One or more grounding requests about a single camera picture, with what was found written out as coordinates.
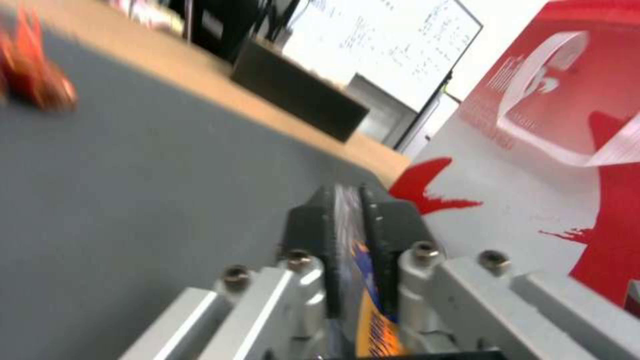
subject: metal screw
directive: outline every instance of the metal screw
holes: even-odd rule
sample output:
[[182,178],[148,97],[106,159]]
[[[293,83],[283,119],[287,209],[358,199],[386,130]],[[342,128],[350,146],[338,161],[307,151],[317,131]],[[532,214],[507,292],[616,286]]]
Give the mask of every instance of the metal screw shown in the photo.
[[300,272],[311,264],[311,255],[305,250],[291,250],[287,254],[287,268],[293,272]]
[[478,263],[495,276],[501,276],[511,267],[511,260],[502,252],[485,250],[478,255]]
[[243,265],[230,266],[225,270],[222,279],[229,291],[234,293],[243,291],[249,284],[249,269]]
[[419,265],[429,265],[440,255],[435,244],[430,241],[417,241],[411,247],[413,258]]

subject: red object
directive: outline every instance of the red object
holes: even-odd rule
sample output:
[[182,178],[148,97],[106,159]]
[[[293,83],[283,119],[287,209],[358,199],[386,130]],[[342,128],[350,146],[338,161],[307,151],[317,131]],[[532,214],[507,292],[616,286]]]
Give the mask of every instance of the red object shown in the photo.
[[18,12],[15,40],[0,38],[0,70],[10,91],[43,110],[74,108],[76,90],[42,49],[42,30],[35,13]]
[[[545,53],[541,67],[530,61],[550,49],[549,40],[574,34],[583,47]],[[570,274],[624,305],[629,281],[640,279],[640,163],[572,166],[539,144],[594,154],[637,118],[638,44],[640,1],[547,4],[391,193],[413,201],[457,256],[496,247],[526,271]],[[530,78],[524,96],[503,113],[513,80]],[[522,131],[499,127],[504,117]],[[638,143],[634,133],[624,136]],[[447,199],[451,194],[462,199]],[[443,209],[451,210],[433,214]]]

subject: orange object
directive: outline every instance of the orange object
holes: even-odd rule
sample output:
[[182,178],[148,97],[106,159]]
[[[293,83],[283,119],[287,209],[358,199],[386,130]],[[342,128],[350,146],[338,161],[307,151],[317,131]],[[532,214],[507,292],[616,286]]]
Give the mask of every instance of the orange object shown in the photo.
[[0,68],[9,90],[43,110],[75,108],[76,89],[42,49],[42,29],[35,12],[18,11],[15,40],[0,35]]

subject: gray mat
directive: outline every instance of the gray mat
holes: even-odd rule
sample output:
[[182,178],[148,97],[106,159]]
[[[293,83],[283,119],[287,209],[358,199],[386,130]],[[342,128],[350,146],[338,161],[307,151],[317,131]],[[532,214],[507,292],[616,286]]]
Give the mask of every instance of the gray mat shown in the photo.
[[0,108],[0,359],[114,359],[184,287],[270,264],[318,186],[376,182],[69,41],[45,47],[80,101]]

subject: white wall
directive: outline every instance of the white wall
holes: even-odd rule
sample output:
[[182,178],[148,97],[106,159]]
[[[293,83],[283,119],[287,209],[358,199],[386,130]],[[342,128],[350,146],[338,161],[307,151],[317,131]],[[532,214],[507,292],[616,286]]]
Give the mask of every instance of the white wall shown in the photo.
[[464,100],[547,0],[460,0],[484,28],[454,68],[447,92]]

